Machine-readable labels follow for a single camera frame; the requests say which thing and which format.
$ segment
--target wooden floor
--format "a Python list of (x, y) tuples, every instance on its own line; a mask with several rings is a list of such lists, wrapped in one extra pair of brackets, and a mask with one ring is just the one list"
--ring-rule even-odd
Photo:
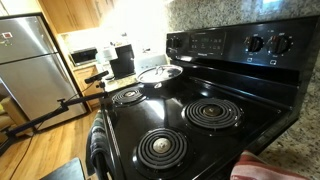
[(85, 117), (36, 134), (32, 140), (28, 138), (12, 145), (0, 157), (0, 179), (40, 179), (75, 157), (81, 160), (85, 176), (88, 178), (85, 147), (96, 112), (97, 110), (94, 110)]

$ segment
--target backsplash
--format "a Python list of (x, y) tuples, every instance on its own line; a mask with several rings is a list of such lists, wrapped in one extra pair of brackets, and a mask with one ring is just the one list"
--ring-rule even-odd
[(169, 31), (320, 14), (319, 0), (174, 0), (166, 6)]
[(165, 52), (166, 16), (163, 0), (117, 0), (115, 9), (99, 28), (62, 34), (69, 51), (132, 44), (135, 54), (143, 49)]

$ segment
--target control knob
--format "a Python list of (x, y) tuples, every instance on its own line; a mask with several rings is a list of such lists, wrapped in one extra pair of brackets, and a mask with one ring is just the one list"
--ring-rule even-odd
[(263, 47), (263, 39), (260, 37), (249, 36), (244, 41), (247, 52), (258, 52)]
[(167, 40), (167, 47), (168, 48), (179, 48), (181, 47), (181, 40), (174, 37)]
[(289, 50), (290, 44), (286, 36), (271, 36), (267, 42), (267, 51), (271, 54), (282, 54)]

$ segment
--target refrigerator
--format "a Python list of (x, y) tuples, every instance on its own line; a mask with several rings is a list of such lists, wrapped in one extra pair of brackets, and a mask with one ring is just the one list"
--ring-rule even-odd
[[(0, 78), (23, 112), (33, 120), (77, 94), (41, 13), (0, 19)], [(83, 104), (45, 121), (45, 129), (86, 113)]]

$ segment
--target towel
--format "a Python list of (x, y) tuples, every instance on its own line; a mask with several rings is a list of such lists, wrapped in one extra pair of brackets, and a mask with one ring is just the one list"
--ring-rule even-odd
[(112, 177), (113, 169), (110, 148), (104, 128), (101, 111), (96, 114), (91, 129), (88, 133), (86, 145), (86, 165), (88, 175), (96, 173), (100, 180), (108, 179), (107, 173)]
[(307, 178), (281, 169), (279, 167), (271, 166), (260, 160), (257, 156), (244, 151), (240, 160), (235, 164), (231, 176), (231, 180), (306, 180)]

